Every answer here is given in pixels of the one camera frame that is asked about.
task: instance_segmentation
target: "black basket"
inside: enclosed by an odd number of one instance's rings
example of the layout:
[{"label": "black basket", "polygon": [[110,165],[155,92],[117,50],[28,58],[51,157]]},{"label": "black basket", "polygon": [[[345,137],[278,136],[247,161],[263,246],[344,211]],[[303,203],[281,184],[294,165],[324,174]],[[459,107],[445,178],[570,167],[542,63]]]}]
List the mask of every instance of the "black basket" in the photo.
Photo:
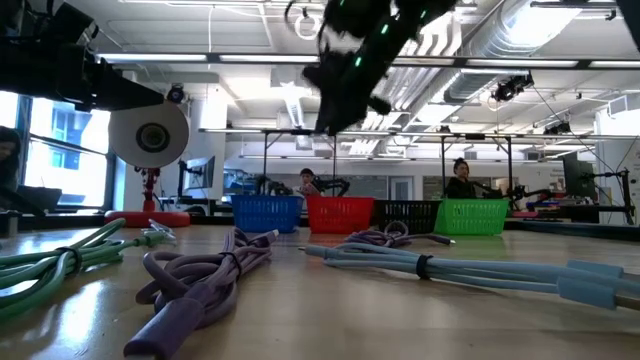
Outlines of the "black basket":
[{"label": "black basket", "polygon": [[428,234],[435,227],[439,206],[440,201],[376,200],[375,223],[382,231],[389,223],[402,221],[409,234]]}]

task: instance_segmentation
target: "red basket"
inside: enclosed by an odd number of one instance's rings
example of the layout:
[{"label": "red basket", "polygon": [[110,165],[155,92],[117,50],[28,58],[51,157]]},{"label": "red basket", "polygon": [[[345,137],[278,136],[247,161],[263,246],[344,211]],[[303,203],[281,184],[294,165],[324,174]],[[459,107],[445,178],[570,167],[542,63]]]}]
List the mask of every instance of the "red basket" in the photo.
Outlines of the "red basket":
[{"label": "red basket", "polygon": [[316,234],[351,234],[369,229],[374,198],[308,196],[309,227]]}]

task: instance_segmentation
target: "woman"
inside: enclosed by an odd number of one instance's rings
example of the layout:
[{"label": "woman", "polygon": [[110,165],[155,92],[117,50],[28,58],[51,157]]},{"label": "woman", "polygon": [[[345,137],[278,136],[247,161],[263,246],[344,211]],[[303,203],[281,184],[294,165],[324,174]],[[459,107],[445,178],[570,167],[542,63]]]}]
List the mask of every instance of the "woman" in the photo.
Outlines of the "woman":
[{"label": "woman", "polygon": [[20,167],[20,137],[13,129],[0,126],[0,187],[16,191]]},{"label": "woman", "polygon": [[458,158],[453,165],[456,177],[449,180],[445,195],[450,199],[475,199],[474,182],[469,181],[469,164],[463,158]]},{"label": "woman", "polygon": [[9,209],[17,201],[18,167],[20,137],[13,129],[0,126],[0,211]]}]

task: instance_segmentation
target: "computer screen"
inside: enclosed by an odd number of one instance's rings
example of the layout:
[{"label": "computer screen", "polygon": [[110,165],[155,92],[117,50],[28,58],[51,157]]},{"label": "computer screen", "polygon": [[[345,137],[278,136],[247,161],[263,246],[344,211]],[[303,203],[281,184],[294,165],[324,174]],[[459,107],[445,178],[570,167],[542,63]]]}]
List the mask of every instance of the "computer screen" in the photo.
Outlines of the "computer screen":
[{"label": "computer screen", "polygon": [[589,176],[593,175],[593,166],[590,163],[579,161],[578,154],[573,153],[562,157],[562,165],[567,195],[589,197],[592,200],[598,198],[595,182]]}]

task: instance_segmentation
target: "monitor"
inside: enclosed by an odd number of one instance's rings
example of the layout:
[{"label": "monitor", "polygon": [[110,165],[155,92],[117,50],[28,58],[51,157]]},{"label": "monitor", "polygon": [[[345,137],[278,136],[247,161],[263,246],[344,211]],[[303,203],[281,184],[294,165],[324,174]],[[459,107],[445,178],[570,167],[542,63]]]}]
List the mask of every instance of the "monitor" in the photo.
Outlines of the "monitor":
[{"label": "monitor", "polygon": [[593,180],[593,166],[585,161],[578,160],[578,154],[573,153],[562,157],[564,167],[564,180],[567,195],[575,197],[589,197],[592,200],[598,198],[596,185]]},{"label": "monitor", "polygon": [[213,187],[213,170],[215,167],[215,161],[215,156],[211,158],[188,160],[187,169],[189,171],[185,171],[184,174],[185,180],[183,190],[186,190],[188,194],[194,197],[202,197],[203,194],[207,194],[208,192],[204,190]]}]

